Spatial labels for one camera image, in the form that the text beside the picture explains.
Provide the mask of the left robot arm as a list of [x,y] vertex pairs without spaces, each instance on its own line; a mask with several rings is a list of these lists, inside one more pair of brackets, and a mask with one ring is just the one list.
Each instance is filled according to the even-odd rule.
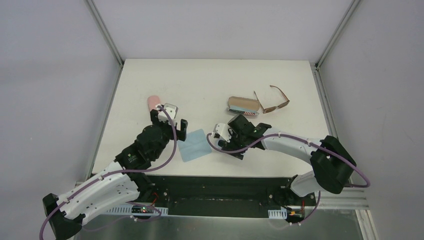
[[57,240],[68,240],[84,225],[116,205],[138,199],[147,202],[153,195],[153,183],[146,173],[165,167],[173,159],[177,141],[185,141],[188,122],[181,119],[176,129],[178,107],[157,105],[150,111],[151,125],[124,148],[103,170],[74,189],[42,199],[46,218],[39,230],[50,225]]

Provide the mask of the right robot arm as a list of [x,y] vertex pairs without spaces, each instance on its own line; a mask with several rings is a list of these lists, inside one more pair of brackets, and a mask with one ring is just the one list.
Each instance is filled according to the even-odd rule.
[[212,136],[218,149],[242,160],[250,148],[283,153],[309,164],[311,171],[298,174],[284,186],[284,200],[296,205],[310,193],[327,191],[340,194],[348,186],[357,166],[339,140],[327,135],[324,139],[289,134],[267,123],[254,125],[243,115],[228,123],[217,123]]

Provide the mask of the pink glasses case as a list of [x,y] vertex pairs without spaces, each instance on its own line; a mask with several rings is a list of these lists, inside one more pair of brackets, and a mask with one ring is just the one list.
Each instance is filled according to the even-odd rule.
[[161,99],[157,95],[151,95],[147,98],[148,111],[151,112],[153,110],[160,112],[161,111]]

